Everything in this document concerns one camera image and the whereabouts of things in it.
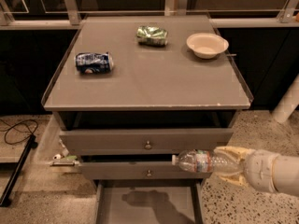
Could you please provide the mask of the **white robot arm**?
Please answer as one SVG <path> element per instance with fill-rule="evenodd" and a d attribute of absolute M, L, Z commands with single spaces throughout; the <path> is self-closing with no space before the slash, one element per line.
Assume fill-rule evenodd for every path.
<path fill-rule="evenodd" d="M 238 171 L 216 171 L 220 179 L 237 186 L 266 193 L 299 196 L 299 158 L 264 149 L 216 147 L 216 154 L 227 158 Z"/>

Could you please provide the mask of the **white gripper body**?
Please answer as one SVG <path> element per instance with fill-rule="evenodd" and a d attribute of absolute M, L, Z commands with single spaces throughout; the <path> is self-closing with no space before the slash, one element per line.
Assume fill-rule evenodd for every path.
<path fill-rule="evenodd" d="M 273 175 L 277 157 L 277 153 L 263 149 L 249 151 L 244 161 L 244 177 L 254 189 L 267 193 L 277 192 Z"/>

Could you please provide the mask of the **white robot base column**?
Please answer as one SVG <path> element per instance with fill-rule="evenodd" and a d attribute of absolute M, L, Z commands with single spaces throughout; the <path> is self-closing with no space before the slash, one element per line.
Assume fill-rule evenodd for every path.
<path fill-rule="evenodd" d="M 283 123 L 290 117 L 297 106 L 299 106 L 299 75 L 272 112 L 272 116 L 277 122 Z"/>

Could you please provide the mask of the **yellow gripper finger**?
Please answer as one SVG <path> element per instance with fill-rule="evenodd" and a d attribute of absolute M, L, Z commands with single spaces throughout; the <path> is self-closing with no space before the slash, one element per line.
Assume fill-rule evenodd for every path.
<path fill-rule="evenodd" d="M 246 157 L 253 152 L 253 149 L 244 147 L 216 147 L 214 152 L 220 154 L 232 161 L 244 161 Z"/>
<path fill-rule="evenodd" d="M 243 186 L 243 187 L 248 187 L 249 183 L 247 179 L 242 175 L 230 175 L 230 176 L 224 176 L 220 175 L 220 179 L 222 179 L 225 182 L 228 182 L 230 184 L 236 185 L 236 186 Z"/>

